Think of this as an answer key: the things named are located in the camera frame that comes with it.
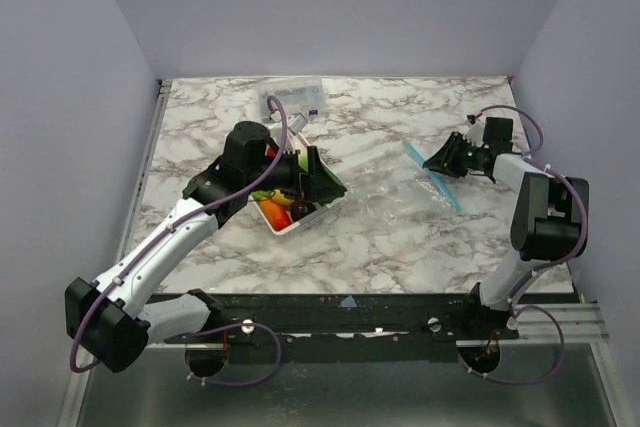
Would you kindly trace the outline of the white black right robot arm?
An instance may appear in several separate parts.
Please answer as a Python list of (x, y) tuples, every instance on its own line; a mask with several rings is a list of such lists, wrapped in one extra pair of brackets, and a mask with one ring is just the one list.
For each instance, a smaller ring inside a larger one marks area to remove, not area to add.
[(467, 133), (450, 134), (422, 168), (454, 179), (479, 174), (517, 193), (511, 250), (465, 300), (462, 327), (480, 332), (505, 326), (515, 303), (540, 274), (582, 255), (590, 186), (583, 178), (536, 166), (529, 153), (515, 151), (512, 119), (479, 113), (468, 122)]

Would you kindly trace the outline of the orange red toy mango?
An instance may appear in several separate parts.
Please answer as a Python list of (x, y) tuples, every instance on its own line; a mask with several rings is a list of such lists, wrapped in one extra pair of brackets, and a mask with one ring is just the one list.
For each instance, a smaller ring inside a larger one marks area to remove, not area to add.
[(259, 206), (267, 222), (276, 232), (286, 229), (292, 224), (287, 210), (278, 203), (270, 199), (262, 199)]

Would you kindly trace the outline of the dark purple toy mangosteen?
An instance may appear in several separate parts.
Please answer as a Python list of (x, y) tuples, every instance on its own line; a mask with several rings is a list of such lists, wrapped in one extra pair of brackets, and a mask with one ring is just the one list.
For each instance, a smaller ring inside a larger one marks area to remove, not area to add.
[(297, 199), (289, 207), (289, 215), (293, 222), (299, 222), (301, 219), (315, 212), (317, 207), (314, 203)]

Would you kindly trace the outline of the clear zip top bag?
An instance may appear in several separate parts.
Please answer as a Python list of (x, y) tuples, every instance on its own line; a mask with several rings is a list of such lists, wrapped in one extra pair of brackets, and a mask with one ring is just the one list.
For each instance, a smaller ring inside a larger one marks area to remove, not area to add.
[(371, 234), (433, 223), (462, 207), (442, 177), (424, 166), (416, 147), (402, 140), (341, 173), (347, 186), (341, 212)]

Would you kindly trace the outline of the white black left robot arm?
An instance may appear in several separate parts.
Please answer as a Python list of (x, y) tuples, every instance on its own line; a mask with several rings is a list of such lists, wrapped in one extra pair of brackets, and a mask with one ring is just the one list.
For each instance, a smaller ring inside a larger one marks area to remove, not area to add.
[(275, 140), (257, 122), (237, 123), (222, 154), (193, 177), (167, 217), (127, 256), (88, 282), (74, 279), (64, 292), (67, 335), (111, 372), (131, 366), (160, 340), (199, 332), (213, 310), (203, 293), (149, 306), (160, 283), (201, 242), (220, 230), (255, 191), (278, 189), (312, 205), (346, 193), (344, 184), (310, 145), (307, 160)]

